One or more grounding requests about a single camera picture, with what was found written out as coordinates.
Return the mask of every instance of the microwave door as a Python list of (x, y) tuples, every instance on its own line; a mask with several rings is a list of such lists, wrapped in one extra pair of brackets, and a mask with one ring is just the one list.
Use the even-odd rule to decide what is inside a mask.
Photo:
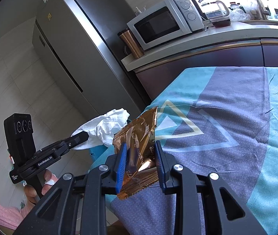
[(145, 43), (180, 30), (168, 7), (163, 7), (134, 24)]
[(144, 50), (191, 33), (173, 0), (165, 0), (148, 8), (127, 25)]

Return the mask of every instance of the crumpled white tissue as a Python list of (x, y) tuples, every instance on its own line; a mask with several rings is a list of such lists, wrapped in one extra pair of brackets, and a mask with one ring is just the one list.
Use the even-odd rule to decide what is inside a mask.
[(119, 132), (127, 124), (129, 113), (124, 110), (113, 109), (103, 116), (96, 117), (86, 122), (73, 132), (72, 136), (85, 131), (89, 134), (89, 139), (84, 143), (74, 147), (74, 150), (82, 150), (99, 145), (109, 147), (113, 144), (114, 134)]

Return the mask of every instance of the gold foil packet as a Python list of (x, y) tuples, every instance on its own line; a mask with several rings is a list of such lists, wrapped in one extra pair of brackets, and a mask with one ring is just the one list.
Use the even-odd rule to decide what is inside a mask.
[(126, 170), (119, 199), (125, 199), (158, 181), (155, 166), (157, 107), (147, 110), (121, 129), (113, 139), (117, 154), (127, 144)]

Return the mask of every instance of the copper thermos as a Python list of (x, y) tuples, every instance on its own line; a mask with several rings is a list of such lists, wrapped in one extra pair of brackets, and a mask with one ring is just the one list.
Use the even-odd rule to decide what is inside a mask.
[(139, 57), (144, 55), (143, 49), (141, 48), (140, 44), (138, 43), (138, 41), (136, 40), (135, 36), (133, 35), (133, 33), (130, 31), (129, 28), (119, 32), (117, 35), (119, 36), (119, 38), (123, 40), (126, 46), (130, 49), (135, 59), (138, 59)]

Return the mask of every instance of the microwave window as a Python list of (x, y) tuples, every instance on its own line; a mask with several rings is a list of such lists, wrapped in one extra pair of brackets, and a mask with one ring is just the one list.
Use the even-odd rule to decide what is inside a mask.
[(149, 43), (180, 29), (167, 7), (163, 7), (141, 19), (134, 24), (134, 27), (145, 43)]

